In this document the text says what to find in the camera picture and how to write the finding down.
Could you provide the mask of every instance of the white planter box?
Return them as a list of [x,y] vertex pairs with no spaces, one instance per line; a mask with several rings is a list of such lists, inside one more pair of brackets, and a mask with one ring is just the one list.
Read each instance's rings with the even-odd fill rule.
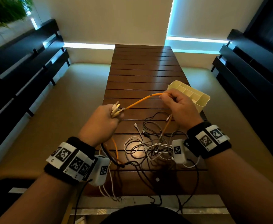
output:
[[34,28],[34,25],[29,17],[27,17],[24,21],[18,20],[9,23],[8,26],[8,28],[0,27],[0,46]]

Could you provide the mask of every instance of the wooden table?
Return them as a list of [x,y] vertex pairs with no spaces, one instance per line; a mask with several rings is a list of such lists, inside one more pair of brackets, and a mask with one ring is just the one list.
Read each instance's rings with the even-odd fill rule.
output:
[[[121,107],[127,107],[134,102],[153,93],[161,93],[167,90],[168,85],[175,80],[179,80],[189,85],[171,47],[164,46],[137,46],[137,45],[116,45],[112,57],[109,77],[105,90],[103,105],[120,102]],[[127,162],[125,151],[123,150],[125,141],[138,136],[134,127],[136,123],[142,130],[143,120],[153,116],[157,112],[171,113],[170,109],[158,96],[147,99],[125,112],[125,118],[117,128],[114,139],[119,149],[119,159]],[[154,118],[162,128],[165,126],[167,116],[158,114]],[[166,130],[170,135],[176,131],[178,124],[172,121]],[[179,133],[173,139],[184,139],[185,135]],[[105,143],[107,148],[115,154],[115,148],[111,140]],[[136,152],[134,156],[142,157],[142,151]],[[189,154],[194,161],[197,158]],[[117,196],[137,196],[155,195],[141,180],[132,165],[125,168],[118,168],[114,164],[111,166],[111,173],[114,182],[115,194]],[[198,163],[199,186],[196,194],[216,194],[215,186],[209,177],[206,165],[203,160]],[[142,170],[154,183],[154,187],[163,195],[190,194],[195,187],[197,172],[194,168],[187,169],[182,165],[176,165],[173,161],[164,161],[159,158],[142,164]],[[111,181],[108,175],[105,183],[106,189],[111,192]],[[85,194],[90,196],[100,196],[98,187],[88,185]]]

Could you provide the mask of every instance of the plastic organizer tray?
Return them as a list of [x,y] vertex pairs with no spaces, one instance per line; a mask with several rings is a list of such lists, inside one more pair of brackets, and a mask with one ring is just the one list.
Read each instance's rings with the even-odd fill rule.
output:
[[203,108],[210,100],[210,97],[207,94],[204,94],[201,91],[198,91],[178,80],[172,82],[168,86],[168,90],[170,89],[177,89],[183,94],[187,95],[194,102],[199,113],[203,110]]

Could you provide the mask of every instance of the wrist-mounted device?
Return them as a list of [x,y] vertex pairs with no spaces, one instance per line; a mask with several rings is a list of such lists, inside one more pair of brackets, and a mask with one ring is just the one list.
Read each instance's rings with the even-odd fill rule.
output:
[[206,159],[232,147],[230,138],[217,125],[202,122],[187,131],[184,146],[196,157]]
[[82,142],[77,137],[70,137],[60,144],[46,160],[44,171],[53,177],[76,185],[87,181],[98,158],[95,148]]

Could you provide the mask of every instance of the hand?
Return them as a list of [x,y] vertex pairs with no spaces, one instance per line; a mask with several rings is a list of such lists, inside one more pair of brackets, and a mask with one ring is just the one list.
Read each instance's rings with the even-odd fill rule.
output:
[[167,90],[160,98],[172,110],[175,121],[187,131],[203,122],[193,101],[179,90]]
[[112,119],[110,116],[112,106],[112,104],[99,106],[94,111],[78,134],[78,138],[81,141],[96,147],[112,137],[124,117],[122,113]]

